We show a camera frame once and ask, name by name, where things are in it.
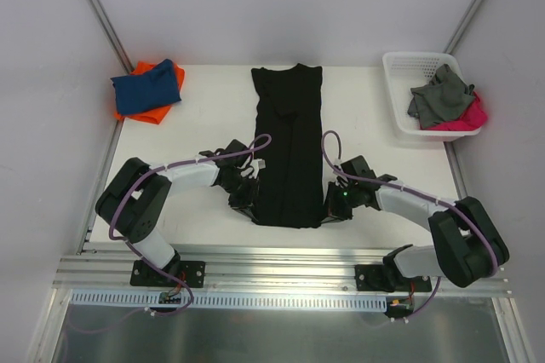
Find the grey green t shirt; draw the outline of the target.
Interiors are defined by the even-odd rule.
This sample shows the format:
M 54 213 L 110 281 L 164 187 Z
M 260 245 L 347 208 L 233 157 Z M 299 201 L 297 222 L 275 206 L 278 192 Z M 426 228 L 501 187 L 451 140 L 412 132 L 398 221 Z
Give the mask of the grey green t shirt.
M 447 64 L 438 68 L 428 84 L 410 92 L 407 114 L 419 121 L 422 130 L 459 119 L 474 101 L 475 93 L 474 86 L 465 84 Z

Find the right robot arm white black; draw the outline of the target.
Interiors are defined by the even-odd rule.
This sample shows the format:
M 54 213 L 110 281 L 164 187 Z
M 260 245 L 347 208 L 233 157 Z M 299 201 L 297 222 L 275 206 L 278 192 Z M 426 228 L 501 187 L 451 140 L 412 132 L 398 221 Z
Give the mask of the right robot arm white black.
M 333 164 L 336 180 L 328 185 L 324 219 L 353 218 L 360 206 L 400 216 L 431 234 L 428 246 L 407 244 L 389 252 L 381 264 L 356 273 L 367 291 L 402 291 L 424 277 L 446 278 L 465 288 L 496 274 L 510 258 L 509 249 L 488 212 L 475 197 L 448 200 L 377 176 L 362 156 Z

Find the black t shirt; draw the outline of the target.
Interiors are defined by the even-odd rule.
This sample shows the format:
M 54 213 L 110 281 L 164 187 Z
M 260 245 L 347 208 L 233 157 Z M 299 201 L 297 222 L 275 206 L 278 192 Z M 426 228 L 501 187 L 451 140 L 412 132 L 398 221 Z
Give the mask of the black t shirt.
M 323 68 L 302 64 L 287 70 L 251 70 L 256 106 L 255 133 L 269 134 L 257 152 L 259 172 L 255 222 L 283 228 L 318 228 L 324 203 L 322 139 Z

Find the white plastic laundry basket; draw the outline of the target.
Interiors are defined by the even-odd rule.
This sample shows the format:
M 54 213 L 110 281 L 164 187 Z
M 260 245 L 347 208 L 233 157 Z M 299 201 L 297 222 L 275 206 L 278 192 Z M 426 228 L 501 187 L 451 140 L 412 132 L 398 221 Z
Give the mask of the white plastic laundry basket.
M 488 120 L 475 87 L 452 55 L 389 52 L 382 57 L 397 136 L 407 141 L 454 141 L 477 135 Z

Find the left corner aluminium post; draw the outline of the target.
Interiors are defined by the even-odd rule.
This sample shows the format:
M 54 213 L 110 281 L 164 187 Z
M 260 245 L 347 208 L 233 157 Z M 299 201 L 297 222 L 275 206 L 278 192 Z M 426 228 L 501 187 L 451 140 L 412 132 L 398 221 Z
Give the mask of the left corner aluminium post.
M 106 36 L 115 56 L 118 58 L 123 70 L 126 73 L 131 73 L 134 69 L 133 63 L 125 50 L 119 35 L 112 24 L 109 15 L 101 0 L 86 0 L 90 6 L 95 18 L 97 19 L 101 30 Z

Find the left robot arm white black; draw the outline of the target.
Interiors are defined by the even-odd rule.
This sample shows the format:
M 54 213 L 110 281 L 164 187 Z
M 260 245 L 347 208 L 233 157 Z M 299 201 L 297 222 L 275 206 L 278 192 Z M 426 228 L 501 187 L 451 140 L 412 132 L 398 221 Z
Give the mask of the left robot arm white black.
M 234 139 L 227 147 L 202 151 L 195 158 L 156 167 L 128 159 L 95 204 L 109 226 L 111 240 L 122 240 L 141 259 L 133 275 L 146 285 L 172 285 L 188 280 L 189 266 L 158 231 L 168 198 L 201 187 L 221 187 L 228 205 L 252 218 L 259 173 L 266 162 L 257 149 Z

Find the pink t shirt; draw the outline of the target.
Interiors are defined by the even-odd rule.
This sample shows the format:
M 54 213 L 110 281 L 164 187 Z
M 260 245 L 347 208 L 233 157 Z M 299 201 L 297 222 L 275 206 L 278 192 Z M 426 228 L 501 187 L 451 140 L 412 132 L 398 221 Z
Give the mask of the pink t shirt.
M 474 101 L 459 119 L 434 125 L 431 131 L 474 131 L 480 129 L 488 121 L 483 101 L 477 92 L 474 93 Z

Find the aluminium mounting rail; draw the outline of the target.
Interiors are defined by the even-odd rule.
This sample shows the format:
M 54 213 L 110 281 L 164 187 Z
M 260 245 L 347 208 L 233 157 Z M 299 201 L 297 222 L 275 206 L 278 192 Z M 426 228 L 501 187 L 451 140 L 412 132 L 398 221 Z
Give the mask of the aluminium mounting rail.
M 355 267 L 378 263 L 386 249 L 177 245 L 182 259 L 206 264 L 207 291 L 353 294 Z M 55 288 L 126 288 L 135 255 L 119 243 L 90 243 L 60 259 Z

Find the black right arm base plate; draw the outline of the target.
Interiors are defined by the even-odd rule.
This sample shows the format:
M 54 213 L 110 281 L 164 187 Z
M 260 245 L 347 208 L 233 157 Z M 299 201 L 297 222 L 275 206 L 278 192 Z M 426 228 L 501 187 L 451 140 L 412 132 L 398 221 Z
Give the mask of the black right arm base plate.
M 432 291 L 431 281 L 422 276 L 405 278 L 394 267 L 383 264 L 357 264 L 354 278 L 358 291 L 394 293 L 407 291 L 428 293 Z

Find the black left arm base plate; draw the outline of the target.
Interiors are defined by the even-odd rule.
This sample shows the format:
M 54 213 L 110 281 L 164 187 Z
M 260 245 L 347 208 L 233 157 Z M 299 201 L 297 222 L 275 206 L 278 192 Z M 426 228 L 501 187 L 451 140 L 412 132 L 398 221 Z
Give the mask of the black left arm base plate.
M 171 276 L 191 288 L 203 288 L 206 263 L 203 261 L 174 261 L 170 269 L 159 273 L 142 260 L 133 263 L 129 284 L 135 287 L 169 287 L 178 285 Z

